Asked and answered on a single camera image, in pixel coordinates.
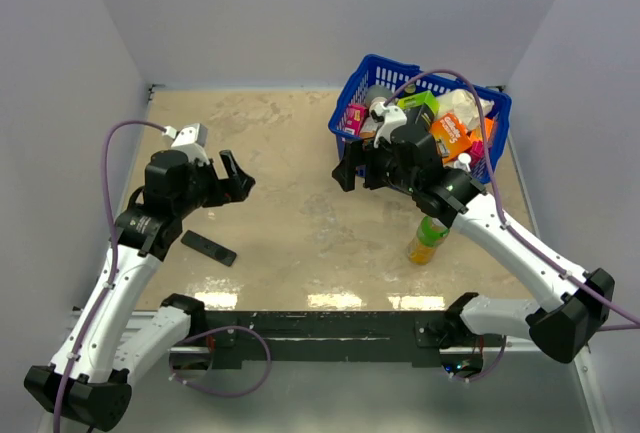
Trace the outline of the black remote control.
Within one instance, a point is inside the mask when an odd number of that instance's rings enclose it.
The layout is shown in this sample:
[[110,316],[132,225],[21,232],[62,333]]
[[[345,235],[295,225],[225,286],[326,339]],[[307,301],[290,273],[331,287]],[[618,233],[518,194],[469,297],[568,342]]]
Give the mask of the black remote control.
[[181,243],[227,267],[231,267],[237,258],[234,251],[191,230],[183,234]]

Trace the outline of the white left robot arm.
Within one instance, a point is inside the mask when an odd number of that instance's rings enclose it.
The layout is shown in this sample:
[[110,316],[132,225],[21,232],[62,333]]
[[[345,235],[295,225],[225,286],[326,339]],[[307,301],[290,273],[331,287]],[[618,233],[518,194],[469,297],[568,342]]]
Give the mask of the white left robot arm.
[[200,343],[207,333],[202,302],[173,294],[151,323],[129,339],[123,334],[139,297],[199,208],[242,202],[254,179],[229,150],[220,153],[226,177],[211,160],[180,149],[152,155],[144,183],[114,223],[110,248],[81,316],[46,366],[32,366],[27,391],[52,413],[54,431],[68,419],[103,432],[122,419],[134,386],[174,344]]

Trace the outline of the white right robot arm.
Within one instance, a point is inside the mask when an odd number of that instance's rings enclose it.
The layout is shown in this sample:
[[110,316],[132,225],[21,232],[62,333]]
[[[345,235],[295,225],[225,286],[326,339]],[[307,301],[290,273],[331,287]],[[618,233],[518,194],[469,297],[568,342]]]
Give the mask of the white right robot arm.
[[462,295],[437,328],[442,347],[466,346],[481,335],[516,337],[569,363],[608,319],[613,277],[567,260],[502,212],[470,173],[443,165],[436,140],[424,129],[401,126],[379,146],[370,140],[348,143],[332,177],[343,191],[352,191],[358,168],[365,170],[365,188],[393,187],[408,194],[426,216],[488,252],[532,296]]

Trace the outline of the pink small box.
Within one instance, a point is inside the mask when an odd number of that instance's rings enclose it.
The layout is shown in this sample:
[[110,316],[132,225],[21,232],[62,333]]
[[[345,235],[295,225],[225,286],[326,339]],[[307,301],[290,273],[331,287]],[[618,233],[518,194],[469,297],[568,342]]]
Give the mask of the pink small box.
[[368,110],[361,104],[349,104],[345,110],[343,131],[352,136],[359,136],[367,119]]

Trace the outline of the grey white-capped bottle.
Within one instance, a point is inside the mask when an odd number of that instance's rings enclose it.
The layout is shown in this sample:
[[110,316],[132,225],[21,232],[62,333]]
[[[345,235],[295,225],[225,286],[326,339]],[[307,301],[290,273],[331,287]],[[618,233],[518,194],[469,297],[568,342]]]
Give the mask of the grey white-capped bottle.
[[384,103],[392,95],[393,95],[393,92],[389,88],[386,88],[383,85],[377,85],[377,84],[372,85],[371,87],[368,88],[365,94],[364,106],[366,108],[370,108],[372,105],[375,105],[376,103],[379,103],[379,102]]

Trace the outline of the black and green box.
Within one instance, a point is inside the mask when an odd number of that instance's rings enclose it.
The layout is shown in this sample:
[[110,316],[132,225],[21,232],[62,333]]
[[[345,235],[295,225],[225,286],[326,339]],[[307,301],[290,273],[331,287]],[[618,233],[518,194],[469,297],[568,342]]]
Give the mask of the black and green box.
[[434,123],[440,107],[429,90],[401,98],[397,106],[404,111],[409,125],[417,124],[427,131]]

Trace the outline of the blue plastic basket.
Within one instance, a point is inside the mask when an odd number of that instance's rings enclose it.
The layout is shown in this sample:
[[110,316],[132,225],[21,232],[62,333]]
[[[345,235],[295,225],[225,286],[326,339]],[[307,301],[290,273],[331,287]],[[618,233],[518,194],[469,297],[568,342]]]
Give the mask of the blue plastic basket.
[[386,105],[397,106],[396,99],[410,84],[414,84],[418,92],[429,90],[435,95],[455,89],[467,90],[473,95],[479,113],[482,113],[481,99],[494,102],[488,115],[493,121],[492,133],[488,135],[485,131],[481,132],[484,159],[472,166],[471,173],[443,163],[430,130],[406,123],[391,133],[390,142],[397,146],[396,178],[399,191],[410,195],[425,213],[439,215],[466,212],[468,202],[483,194],[485,185],[494,177],[495,166],[503,153],[509,129],[510,97],[477,87],[450,69],[422,71],[416,65],[402,64],[374,54],[367,55],[347,81],[328,123],[329,129],[336,135],[339,162],[343,157],[345,143],[362,139],[343,131],[345,110],[351,103],[363,105],[368,88],[375,84],[383,85],[393,92],[385,102]]

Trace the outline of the orange razor box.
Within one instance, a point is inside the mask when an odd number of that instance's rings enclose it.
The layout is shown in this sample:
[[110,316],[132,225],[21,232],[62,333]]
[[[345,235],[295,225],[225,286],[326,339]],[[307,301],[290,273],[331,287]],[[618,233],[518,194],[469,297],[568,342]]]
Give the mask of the orange razor box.
[[430,133],[436,141],[444,164],[454,161],[472,146],[465,125],[453,113],[447,113],[435,120],[430,127]]

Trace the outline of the white pump bottle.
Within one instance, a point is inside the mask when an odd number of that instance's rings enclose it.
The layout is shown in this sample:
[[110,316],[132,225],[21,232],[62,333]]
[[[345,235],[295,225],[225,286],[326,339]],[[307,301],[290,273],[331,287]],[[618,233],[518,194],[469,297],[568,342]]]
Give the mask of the white pump bottle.
[[453,162],[453,167],[471,173],[471,161],[472,157],[468,153],[460,153]]

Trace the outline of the white crumpled bag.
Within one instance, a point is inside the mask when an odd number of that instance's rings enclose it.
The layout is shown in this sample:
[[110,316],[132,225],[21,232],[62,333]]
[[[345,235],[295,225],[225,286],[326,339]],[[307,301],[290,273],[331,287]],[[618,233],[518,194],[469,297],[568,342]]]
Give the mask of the white crumpled bag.
[[480,117],[486,117],[493,109],[494,102],[480,100],[482,113],[479,113],[473,95],[464,89],[455,89],[444,93],[436,98],[439,108],[435,115],[440,119],[451,113],[468,130],[473,130],[480,126]]

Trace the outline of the magenta box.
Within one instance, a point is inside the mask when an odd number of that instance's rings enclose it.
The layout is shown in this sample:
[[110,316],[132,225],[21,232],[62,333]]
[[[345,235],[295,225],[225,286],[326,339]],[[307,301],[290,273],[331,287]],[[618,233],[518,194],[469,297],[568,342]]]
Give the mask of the magenta box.
[[484,159],[484,142],[474,141],[468,150],[471,157],[471,165],[474,166]]

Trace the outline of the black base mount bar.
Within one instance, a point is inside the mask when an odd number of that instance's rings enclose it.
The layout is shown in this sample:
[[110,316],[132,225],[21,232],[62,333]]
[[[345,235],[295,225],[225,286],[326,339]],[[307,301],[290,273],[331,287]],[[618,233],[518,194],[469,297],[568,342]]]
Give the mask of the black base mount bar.
[[452,326],[443,311],[207,311],[183,345],[213,347],[213,366],[260,361],[404,363],[436,368],[441,356],[470,353],[477,337]]

